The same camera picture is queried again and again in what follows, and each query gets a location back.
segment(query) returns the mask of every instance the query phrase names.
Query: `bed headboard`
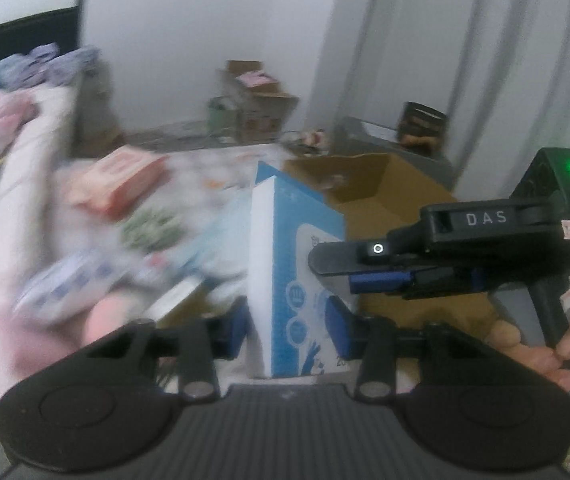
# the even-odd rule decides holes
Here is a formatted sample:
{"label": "bed headboard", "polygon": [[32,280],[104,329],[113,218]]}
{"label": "bed headboard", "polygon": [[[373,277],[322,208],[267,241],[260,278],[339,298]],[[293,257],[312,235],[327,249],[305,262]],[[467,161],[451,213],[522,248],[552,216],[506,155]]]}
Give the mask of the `bed headboard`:
{"label": "bed headboard", "polygon": [[80,47],[82,6],[49,10],[0,25],[0,60],[11,54],[28,54],[32,48],[57,43],[60,54]]}

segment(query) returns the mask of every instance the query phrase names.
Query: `device handle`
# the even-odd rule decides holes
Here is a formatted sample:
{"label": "device handle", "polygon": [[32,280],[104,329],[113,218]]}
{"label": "device handle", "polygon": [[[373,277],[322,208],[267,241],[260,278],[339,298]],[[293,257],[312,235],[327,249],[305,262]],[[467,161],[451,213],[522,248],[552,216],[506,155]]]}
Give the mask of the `device handle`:
{"label": "device handle", "polygon": [[[538,321],[545,337],[545,343],[551,348],[562,339],[569,329],[570,302],[563,305],[562,298],[568,297],[570,282],[567,276],[558,274],[545,276],[527,285],[531,301],[538,315]],[[566,362],[570,370],[570,361]]]}

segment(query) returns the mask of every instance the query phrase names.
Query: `black ridged surface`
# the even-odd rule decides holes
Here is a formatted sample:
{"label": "black ridged surface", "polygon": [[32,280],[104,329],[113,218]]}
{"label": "black ridged surface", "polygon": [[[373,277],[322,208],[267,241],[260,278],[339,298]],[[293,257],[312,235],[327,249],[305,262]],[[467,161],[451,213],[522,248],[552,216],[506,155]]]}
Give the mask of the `black ridged surface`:
{"label": "black ridged surface", "polygon": [[568,480],[570,475],[558,466],[511,475],[460,469],[420,448],[392,410],[354,402],[340,385],[243,385],[217,403],[186,409],[159,446],[127,465],[74,476],[21,466],[8,478]]}

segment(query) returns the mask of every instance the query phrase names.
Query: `circular icon on box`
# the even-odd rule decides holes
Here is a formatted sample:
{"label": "circular icon on box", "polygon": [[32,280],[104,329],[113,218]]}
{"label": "circular icon on box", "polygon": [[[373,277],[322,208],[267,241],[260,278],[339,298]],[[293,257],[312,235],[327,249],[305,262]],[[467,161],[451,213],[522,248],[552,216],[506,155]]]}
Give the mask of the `circular icon on box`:
{"label": "circular icon on box", "polygon": [[294,310],[300,310],[305,306],[307,293],[303,286],[298,282],[289,282],[285,290],[287,304]]}
{"label": "circular icon on box", "polygon": [[287,341],[292,346],[302,346],[306,339],[309,329],[307,323],[299,317],[293,317],[287,322]]}

